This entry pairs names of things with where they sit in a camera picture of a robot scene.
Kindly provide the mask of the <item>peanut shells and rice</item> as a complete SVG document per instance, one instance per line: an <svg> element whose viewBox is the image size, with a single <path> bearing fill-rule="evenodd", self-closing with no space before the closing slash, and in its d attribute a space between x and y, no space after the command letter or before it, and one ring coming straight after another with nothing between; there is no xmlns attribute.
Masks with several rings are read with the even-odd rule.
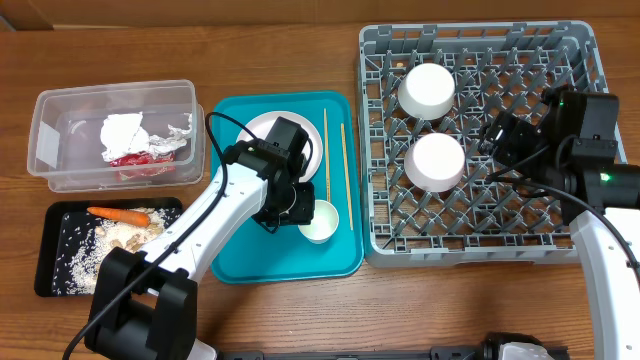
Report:
<svg viewBox="0 0 640 360"><path fill-rule="evenodd" d="M148 226L134 226L86 211L65 213L54 258L52 294L56 297L93 294L99 267L111 250L118 247L130 253L138 251L181 214L176 207L139 207L137 211L149 217Z"/></svg>

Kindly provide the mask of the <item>orange carrot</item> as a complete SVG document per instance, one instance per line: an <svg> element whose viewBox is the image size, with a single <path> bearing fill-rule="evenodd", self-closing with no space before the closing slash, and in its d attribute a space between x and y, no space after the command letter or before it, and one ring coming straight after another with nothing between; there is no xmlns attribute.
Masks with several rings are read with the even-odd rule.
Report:
<svg viewBox="0 0 640 360"><path fill-rule="evenodd" d="M151 224L150 217L143 212L104 207L88 207L87 211L94 216L137 227L147 227Z"/></svg>

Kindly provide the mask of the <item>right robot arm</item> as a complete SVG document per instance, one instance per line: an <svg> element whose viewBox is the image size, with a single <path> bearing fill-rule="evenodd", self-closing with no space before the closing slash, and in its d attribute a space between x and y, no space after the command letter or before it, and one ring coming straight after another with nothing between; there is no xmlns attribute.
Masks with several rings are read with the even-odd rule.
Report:
<svg viewBox="0 0 640 360"><path fill-rule="evenodd" d="M584 272L598 359L639 356L639 168L622 162L619 99L547 88L533 125L502 111L480 130L479 150L502 165L491 182L559 200Z"/></svg>

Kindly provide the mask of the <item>aluminium foil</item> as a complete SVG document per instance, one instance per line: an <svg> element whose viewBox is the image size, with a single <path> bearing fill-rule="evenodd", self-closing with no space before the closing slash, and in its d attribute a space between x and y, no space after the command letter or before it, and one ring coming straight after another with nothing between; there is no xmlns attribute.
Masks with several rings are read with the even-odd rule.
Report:
<svg viewBox="0 0 640 360"><path fill-rule="evenodd" d="M166 138L159 135L150 135L147 153L153 157L165 155L185 146L187 140L191 137L193 130L193 116L188 117L188 127L186 129L168 126L169 136Z"/></svg>

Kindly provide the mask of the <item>red snack wrapper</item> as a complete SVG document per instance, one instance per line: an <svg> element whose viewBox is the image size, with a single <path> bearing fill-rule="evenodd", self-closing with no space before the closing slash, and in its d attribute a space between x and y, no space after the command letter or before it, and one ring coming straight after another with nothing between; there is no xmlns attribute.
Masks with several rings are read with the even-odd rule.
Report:
<svg viewBox="0 0 640 360"><path fill-rule="evenodd" d="M111 167L127 167L134 166L134 170L121 170L118 177L121 181L130 179L139 179L143 177L158 176L166 172L173 172L174 166L153 167L153 164L171 163L175 160L173 152L161 154L154 157L153 155L142 152L138 154L130 154L113 160L109 163Z"/></svg>

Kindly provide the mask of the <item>white napkin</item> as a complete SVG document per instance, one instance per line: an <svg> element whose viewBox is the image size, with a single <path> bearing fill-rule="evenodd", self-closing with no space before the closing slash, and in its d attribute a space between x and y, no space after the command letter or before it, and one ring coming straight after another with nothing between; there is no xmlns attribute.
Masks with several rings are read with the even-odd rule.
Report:
<svg viewBox="0 0 640 360"><path fill-rule="evenodd" d="M105 162L148 150L149 134L141 127L142 120L142 112L111 114L104 120L100 140Z"/></svg>

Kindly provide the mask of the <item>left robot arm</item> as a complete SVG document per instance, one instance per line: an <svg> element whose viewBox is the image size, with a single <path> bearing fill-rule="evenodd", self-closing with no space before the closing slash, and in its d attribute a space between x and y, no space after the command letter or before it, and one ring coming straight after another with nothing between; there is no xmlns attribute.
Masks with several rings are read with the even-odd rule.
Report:
<svg viewBox="0 0 640 360"><path fill-rule="evenodd" d="M217 148L220 166L196 201L155 240L102 261L88 323L69 344L109 359L216 359L197 338L199 284L248 220L267 232L307 225L314 186L302 181L314 146L304 128L275 120L265 138Z"/></svg>

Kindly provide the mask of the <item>white bowl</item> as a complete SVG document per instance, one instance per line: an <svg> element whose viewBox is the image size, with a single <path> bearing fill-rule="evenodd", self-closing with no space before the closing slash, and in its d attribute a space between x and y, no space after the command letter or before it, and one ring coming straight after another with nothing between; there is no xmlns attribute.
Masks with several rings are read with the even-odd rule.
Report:
<svg viewBox="0 0 640 360"><path fill-rule="evenodd" d="M439 64L425 63L414 67L402 80L398 101L408 115L435 120L451 110L454 94L453 75Z"/></svg>

